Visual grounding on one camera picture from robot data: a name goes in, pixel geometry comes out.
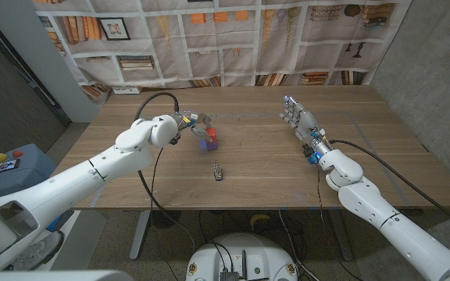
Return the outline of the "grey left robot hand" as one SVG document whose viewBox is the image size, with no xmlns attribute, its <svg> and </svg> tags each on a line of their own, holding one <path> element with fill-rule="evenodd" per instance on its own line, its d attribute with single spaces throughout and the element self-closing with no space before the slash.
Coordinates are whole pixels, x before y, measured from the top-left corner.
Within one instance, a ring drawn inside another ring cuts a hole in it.
<svg viewBox="0 0 450 281">
<path fill-rule="evenodd" d="M 200 137 L 208 142 L 212 142 L 213 138 L 209 133 L 198 126 L 198 123 L 202 123 L 207 129 L 211 128 L 211 118 L 205 113 L 174 113 L 170 115 L 177 123 L 177 134 L 171 139 L 170 144 L 175 145 L 180 139 L 180 132 L 189 128 L 190 131 L 197 137 Z"/>
</svg>

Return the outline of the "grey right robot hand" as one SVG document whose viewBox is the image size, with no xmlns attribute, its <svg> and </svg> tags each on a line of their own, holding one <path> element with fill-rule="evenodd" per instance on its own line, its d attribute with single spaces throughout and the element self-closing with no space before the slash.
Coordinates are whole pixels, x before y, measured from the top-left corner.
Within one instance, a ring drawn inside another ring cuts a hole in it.
<svg viewBox="0 0 450 281">
<path fill-rule="evenodd" d="M 325 131 L 316 121 L 312 113 L 292 96 L 284 97 L 285 110 L 280 117 L 295 132 L 295 136 L 302 142 L 304 155 L 311 162 L 318 162 L 325 154 L 332 150 Z"/>
</svg>

